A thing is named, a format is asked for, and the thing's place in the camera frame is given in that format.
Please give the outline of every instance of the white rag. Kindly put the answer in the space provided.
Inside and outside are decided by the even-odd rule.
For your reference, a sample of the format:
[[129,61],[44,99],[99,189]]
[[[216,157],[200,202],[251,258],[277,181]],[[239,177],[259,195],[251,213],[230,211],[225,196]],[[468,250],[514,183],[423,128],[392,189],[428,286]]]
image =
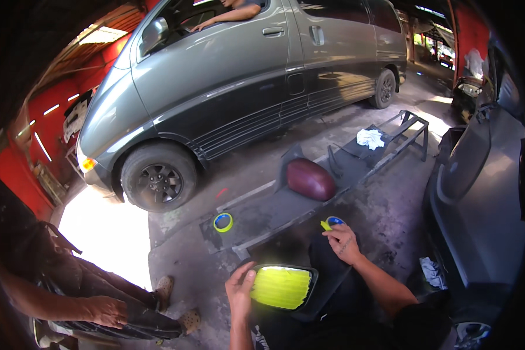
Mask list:
[[356,142],[360,146],[368,146],[372,151],[385,145],[385,143],[381,141],[381,133],[377,130],[362,129],[358,131]]
[[441,277],[440,271],[438,270],[438,264],[430,260],[429,257],[420,258],[420,266],[422,267],[422,272],[426,277],[426,281],[434,287],[437,287],[441,290],[446,290],[447,286],[443,283],[443,278]]

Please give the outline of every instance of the gray car bumper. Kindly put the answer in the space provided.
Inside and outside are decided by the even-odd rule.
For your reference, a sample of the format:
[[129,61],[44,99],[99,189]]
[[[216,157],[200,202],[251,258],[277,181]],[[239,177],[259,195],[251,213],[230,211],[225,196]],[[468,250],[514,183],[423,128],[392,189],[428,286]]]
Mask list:
[[113,202],[122,203],[119,196],[113,190],[111,183],[111,172],[97,164],[90,172],[84,174],[85,182],[95,191],[99,192],[103,198]]

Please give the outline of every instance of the crocs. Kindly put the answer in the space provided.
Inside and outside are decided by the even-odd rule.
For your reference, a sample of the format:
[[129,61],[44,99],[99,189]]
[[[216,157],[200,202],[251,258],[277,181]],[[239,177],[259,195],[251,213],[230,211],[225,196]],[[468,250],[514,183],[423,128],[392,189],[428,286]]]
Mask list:
[[171,276],[163,276],[158,282],[157,288],[154,290],[154,294],[156,295],[160,304],[158,307],[159,312],[164,312],[167,310],[167,307],[169,306],[169,297],[173,291],[173,284],[174,281],[173,277]]
[[200,326],[200,315],[198,311],[192,309],[185,312],[177,321],[185,328],[186,334],[189,335]]

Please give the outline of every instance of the gray rag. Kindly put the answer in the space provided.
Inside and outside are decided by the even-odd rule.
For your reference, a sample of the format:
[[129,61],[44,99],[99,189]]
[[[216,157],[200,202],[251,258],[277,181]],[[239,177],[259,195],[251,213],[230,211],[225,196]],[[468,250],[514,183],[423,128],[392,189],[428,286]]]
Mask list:
[[426,281],[434,287],[437,287],[441,290],[446,290],[447,286],[443,282],[438,263],[431,261],[427,256],[425,258],[420,258],[419,260],[420,266],[422,267],[422,272],[426,277]]

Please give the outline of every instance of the jeans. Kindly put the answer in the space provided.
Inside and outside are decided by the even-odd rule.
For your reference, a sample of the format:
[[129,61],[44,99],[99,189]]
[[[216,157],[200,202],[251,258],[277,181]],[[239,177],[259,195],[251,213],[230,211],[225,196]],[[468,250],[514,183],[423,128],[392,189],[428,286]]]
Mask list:
[[101,332],[112,337],[124,339],[173,339],[183,334],[181,324],[156,311],[158,301],[153,293],[131,284],[126,279],[106,272],[91,262],[74,257],[82,269],[82,282],[79,295],[92,297],[104,295],[126,303],[128,324],[123,329],[100,326],[90,322],[55,322],[69,329],[86,332]]

